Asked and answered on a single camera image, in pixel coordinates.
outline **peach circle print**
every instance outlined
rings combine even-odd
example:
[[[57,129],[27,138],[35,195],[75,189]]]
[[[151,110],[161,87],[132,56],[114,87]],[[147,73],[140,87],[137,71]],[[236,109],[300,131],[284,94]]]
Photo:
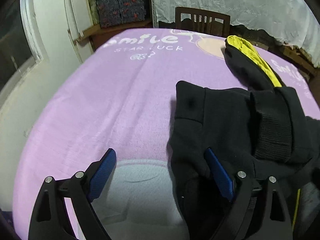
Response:
[[[226,48],[226,43],[224,40],[211,37],[201,37],[196,44],[198,48],[203,50],[205,53],[224,59],[223,51]]]

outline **wooden chair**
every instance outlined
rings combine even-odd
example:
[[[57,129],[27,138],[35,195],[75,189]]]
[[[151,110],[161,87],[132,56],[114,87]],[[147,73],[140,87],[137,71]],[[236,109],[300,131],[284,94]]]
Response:
[[[224,38],[229,36],[229,29],[230,29],[229,15],[218,13],[218,12],[207,11],[207,10],[195,9],[195,8],[176,7],[176,16],[175,16],[176,29],[181,29],[182,13],[191,14],[192,31],[194,32],[222,36]],[[219,22],[215,21],[215,19],[223,20],[221,34],[214,33],[216,29],[215,26],[219,24]]]

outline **white wall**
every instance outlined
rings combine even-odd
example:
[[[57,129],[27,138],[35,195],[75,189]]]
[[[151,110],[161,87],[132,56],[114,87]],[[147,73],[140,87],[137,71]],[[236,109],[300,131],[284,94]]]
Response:
[[[33,0],[33,6],[43,60],[23,74],[0,109],[0,206],[5,211],[12,210],[15,172],[34,122],[82,61],[68,33],[65,1]]]

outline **blue gripper pad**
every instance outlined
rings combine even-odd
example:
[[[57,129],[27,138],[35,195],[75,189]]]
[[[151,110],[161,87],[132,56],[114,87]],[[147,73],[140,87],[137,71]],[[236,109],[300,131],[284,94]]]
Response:
[[[230,179],[229,175],[210,148],[205,151],[204,158],[207,161],[213,179],[216,182],[221,195],[231,202],[234,196],[234,192],[233,182]]]
[[[89,183],[89,193],[87,199],[92,202],[98,198],[107,183],[113,168],[116,165],[116,152],[111,150],[104,161],[101,163],[97,172],[92,176]]]

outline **silver bolt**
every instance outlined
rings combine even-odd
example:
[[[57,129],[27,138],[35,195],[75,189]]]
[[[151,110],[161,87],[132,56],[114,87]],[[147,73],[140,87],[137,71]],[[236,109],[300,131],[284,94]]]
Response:
[[[82,178],[83,177],[83,175],[84,175],[84,173],[83,173],[83,171],[78,171],[77,173],[76,173],[76,178]]]
[[[275,183],[277,180],[274,176],[270,176],[269,177],[269,180],[272,182],[272,183]]]
[[[240,178],[245,178],[245,177],[247,176],[247,174],[245,174],[244,171],[238,171],[238,176],[239,176]]]
[[[51,177],[51,176],[48,176],[48,177],[45,178],[44,181],[45,181],[46,183],[49,183],[49,182],[52,181],[52,177]]]

